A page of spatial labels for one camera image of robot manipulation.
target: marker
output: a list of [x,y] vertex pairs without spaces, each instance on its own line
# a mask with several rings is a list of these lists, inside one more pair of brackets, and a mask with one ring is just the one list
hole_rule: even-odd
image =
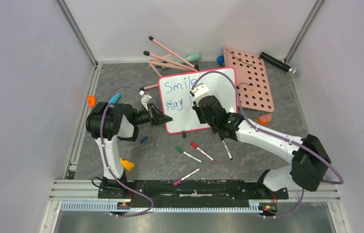
[[186,152],[185,152],[185,151],[183,151],[181,148],[176,147],[176,150],[177,150],[177,151],[179,151],[180,153],[184,153],[184,154],[186,154],[187,156],[189,156],[189,157],[191,157],[191,158],[195,159],[196,161],[198,161],[198,162],[202,163],[202,160],[197,159],[197,158],[195,158],[194,156],[192,156],[192,155],[190,155],[190,154],[186,153]]
[[203,150],[201,150],[194,142],[191,142],[191,146],[198,149],[202,154],[206,155],[212,162],[215,162],[215,159],[213,159],[211,156],[209,156],[207,153],[205,153]]
[[116,103],[120,98],[120,93],[117,93],[116,95],[114,95],[109,101],[108,103]]
[[188,177],[192,176],[195,172],[197,172],[197,171],[199,171],[199,170],[200,170],[200,168],[198,168],[198,169],[196,169],[195,171],[193,171],[193,172],[189,173],[188,175],[184,176],[183,178],[181,178],[181,179],[179,179],[179,180],[175,181],[175,182],[173,183],[173,185],[174,185],[174,186],[179,185],[180,183],[182,183],[182,181],[183,181],[183,180],[185,180],[186,178],[188,178]]
[[141,144],[142,143],[144,143],[144,142],[146,142],[146,140],[148,139],[148,137],[147,136],[145,136],[142,140],[141,140]]
[[230,159],[230,160],[232,160],[232,155],[231,155],[231,153],[229,152],[229,149],[228,149],[228,147],[226,146],[226,143],[225,143],[225,140],[223,139],[223,137],[221,137],[221,140],[222,140],[223,146],[225,147],[226,153],[228,153],[229,159]]

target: green marker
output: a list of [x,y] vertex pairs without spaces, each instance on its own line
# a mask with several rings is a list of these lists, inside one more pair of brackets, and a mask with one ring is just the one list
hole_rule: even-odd
[[196,161],[198,161],[198,162],[202,163],[202,160],[197,159],[197,158],[195,158],[194,156],[192,156],[192,155],[190,155],[190,154],[186,153],[186,152],[185,152],[185,151],[183,151],[181,148],[176,147],[176,150],[177,150],[177,151],[179,151],[180,153],[186,154],[187,156],[189,156],[189,157],[191,157],[191,158],[195,159]]

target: pink whiteboard frame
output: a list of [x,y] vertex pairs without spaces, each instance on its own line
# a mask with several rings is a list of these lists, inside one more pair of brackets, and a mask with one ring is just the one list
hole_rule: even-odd
[[[174,76],[180,76],[180,75],[186,75],[186,74],[194,74],[194,73],[199,73],[199,72],[207,72],[207,71],[213,71],[213,70],[221,70],[221,69],[227,69],[227,68],[232,68],[233,69],[233,73],[234,73],[234,84],[235,84],[235,88],[236,88],[236,69],[234,67],[221,67],[221,68],[215,68],[215,69],[207,69],[207,70],[200,70],[200,71],[196,71],[196,72],[188,72],[188,73],[181,73],[181,74],[172,74],[172,75],[167,75],[167,76],[162,76],[161,78],[158,79],[158,87],[159,87],[159,95],[161,97],[161,103],[162,103],[162,91],[161,91],[161,86],[159,85],[159,81],[161,79],[164,78],[170,78],[170,77],[174,77]],[[236,112],[238,112],[238,97],[235,95],[235,106],[236,106]],[[162,112],[165,112],[165,107],[162,104]],[[194,130],[187,130],[185,132],[192,132],[192,131],[198,131],[198,130],[206,130],[206,129],[210,129],[211,127],[206,126],[203,128],[199,128],[199,129],[194,129]],[[168,130],[168,126],[167,124],[165,124],[165,130],[168,134],[177,134],[177,133],[182,133],[183,131],[178,131],[178,132],[169,132]]]

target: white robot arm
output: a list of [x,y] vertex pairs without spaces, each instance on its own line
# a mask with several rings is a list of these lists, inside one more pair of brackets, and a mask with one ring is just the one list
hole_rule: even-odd
[[200,123],[209,124],[214,133],[218,133],[221,138],[230,138],[256,145],[289,163],[287,166],[276,170],[267,170],[262,174],[259,180],[263,180],[267,189],[278,191],[285,187],[288,189],[300,189],[302,187],[309,191],[317,190],[328,169],[327,166],[302,148],[273,135],[304,145],[331,163],[318,138],[310,134],[306,138],[286,135],[260,126],[248,119],[254,126],[251,127],[242,115],[227,113],[219,100],[210,94],[209,89],[204,84],[199,83],[195,86],[191,94],[195,98],[193,109],[196,111]]

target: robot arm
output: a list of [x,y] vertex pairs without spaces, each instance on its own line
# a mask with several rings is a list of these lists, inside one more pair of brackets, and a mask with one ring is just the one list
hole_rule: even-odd
[[331,163],[319,139],[313,135],[306,138],[286,135],[272,129],[260,126],[251,121],[256,128],[251,127],[238,113],[227,113],[219,100],[210,94],[209,89],[199,83],[191,92],[195,98],[193,109],[202,124],[209,124],[222,138],[250,143],[261,147],[289,163],[276,170],[267,170],[259,178],[260,182],[270,191],[281,188],[299,189],[302,187],[309,191],[316,191],[321,183],[327,166],[302,148],[281,140],[273,135],[290,139],[317,152],[319,156]]
[[[139,128],[137,127],[139,124],[150,122],[151,126],[154,127],[172,120],[171,117],[158,110],[153,103],[144,103],[144,98],[142,97],[142,103],[146,111],[138,112],[130,104],[116,103],[108,109],[105,116],[102,136],[105,143],[106,157],[108,164],[111,166],[110,169],[120,180],[124,180],[126,177],[120,162],[117,141],[135,141],[139,133]],[[102,114],[107,105],[108,103],[106,102],[97,103],[86,119],[86,130],[92,134],[92,137],[98,144],[103,162],[103,180],[114,183],[114,178],[109,172],[103,157],[103,145],[100,138]]]

